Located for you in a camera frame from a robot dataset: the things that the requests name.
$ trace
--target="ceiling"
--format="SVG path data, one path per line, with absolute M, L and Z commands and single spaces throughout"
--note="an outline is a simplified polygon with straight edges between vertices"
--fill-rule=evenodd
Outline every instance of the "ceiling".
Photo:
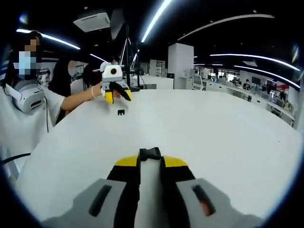
M 236 53 L 265 56 L 291 64 L 295 48 L 300 48 L 303 43 L 304 37 L 299 29 L 302 21 L 299 7 L 295 7 L 293 1 L 281 5 L 277 1 L 267 0 L 172 0 L 145 43 L 141 43 L 146 28 L 162 2 L 163 0 L 116 0 L 113 4 L 85 1 L 60 7 L 56 4 L 47 7 L 41 4 L 24 11 L 28 20 L 27 24 L 20 24 L 20 27 L 36 29 L 80 47 L 81 51 L 78 51 L 62 44 L 55 44 L 54 41 L 46 40 L 44 43 L 45 49 L 55 52 L 54 55 L 69 53 L 83 61 L 99 61 L 91 57 L 90 53 L 109 60 L 113 55 L 120 55 L 124 45 L 126 26 L 122 27 L 116 40 L 112 41 L 109 28 L 84 33 L 73 24 L 79 14 L 100 8 L 107 11 L 109 18 L 114 9 L 123 9 L 129 25 L 130 40 L 133 43 L 132 55 L 134 56 L 136 49 L 139 48 L 140 61 L 167 60 L 168 46 L 180 42 L 194 46 L 194 54 L 198 56 L 195 59 L 196 63 L 218 63 L 233 68 L 234 65 L 247 67 L 243 61 L 253 60 L 251 57 L 210 57 L 210 54 Z M 248 14 L 267 14 L 275 18 L 227 21 L 177 41 L 183 35 L 212 22 Z M 275 62 L 256 58 L 254 60 L 258 69 L 290 80 L 299 74 Z M 299 55 L 292 65 L 302 69 L 302 60 Z

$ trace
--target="white table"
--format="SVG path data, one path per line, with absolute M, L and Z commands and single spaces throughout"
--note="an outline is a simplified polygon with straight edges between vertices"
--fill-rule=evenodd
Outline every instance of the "white table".
M 242 94 L 245 94 L 247 96 L 252 96 L 252 99 L 256 99 L 256 100 L 259 100 L 259 101 L 263 101 L 265 102 L 268 106 L 271 106 L 271 107 L 274 107 L 276 109 L 278 109 L 280 112 L 284 113 L 285 115 L 287 115 L 290 119 L 292 119 L 293 121 L 295 120 L 294 116 L 289 112 L 287 111 L 286 109 L 278 106 L 277 104 L 269 101 L 269 100 L 266 100 L 260 96 L 257 96 L 255 94 L 253 94 L 252 92 L 248 91 L 248 90 L 245 90 L 245 89 L 242 89 L 242 88 L 235 88 L 235 87 L 229 87 L 227 86 L 227 89 L 230 90 L 230 91 L 236 91 L 236 92 L 239 92 L 239 93 L 242 93 Z
M 226 93 L 142 90 L 122 103 L 82 104 L 37 146 L 16 189 L 39 219 L 58 217 L 114 163 L 158 146 L 183 159 L 197 178 L 226 193 L 232 207 L 266 218 L 288 190 L 301 160 L 301 135 L 270 112 Z M 135 227 L 161 227 L 153 195 L 157 166 L 142 169 Z
M 137 86 L 137 75 L 131 77 L 131 84 Z M 143 75 L 140 77 L 139 84 L 156 84 L 156 89 L 173 89 L 173 78 Z

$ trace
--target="lab equipment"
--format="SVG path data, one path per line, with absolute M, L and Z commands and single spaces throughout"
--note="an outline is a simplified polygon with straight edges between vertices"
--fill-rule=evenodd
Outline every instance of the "lab equipment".
M 123 72 L 119 65 L 107 65 L 103 72 L 103 86 L 101 87 L 101 93 L 106 102 L 113 104 L 113 91 L 116 90 L 127 101 L 131 101 L 131 90 L 127 83 L 123 80 Z

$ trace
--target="white pillar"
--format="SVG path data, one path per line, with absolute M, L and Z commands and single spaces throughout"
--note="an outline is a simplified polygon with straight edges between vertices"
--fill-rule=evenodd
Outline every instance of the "white pillar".
M 149 75 L 151 76 L 156 76 L 156 63 L 155 59 L 150 59 Z
M 174 89 L 185 89 L 182 72 L 193 69 L 194 47 L 184 44 L 173 44 L 168 51 L 168 73 L 174 73 Z
M 301 78 L 298 109 L 295 112 L 294 128 L 304 134 L 304 80 Z

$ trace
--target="chair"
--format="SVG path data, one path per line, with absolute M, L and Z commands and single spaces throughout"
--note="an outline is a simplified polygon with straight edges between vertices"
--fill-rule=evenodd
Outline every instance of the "chair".
M 261 97 L 266 99 L 266 100 L 269 100 L 269 94 L 268 93 L 262 92 Z
M 283 106 L 284 106 L 284 100 L 277 99 L 275 103 L 277 106 L 279 106 L 281 108 L 283 108 Z

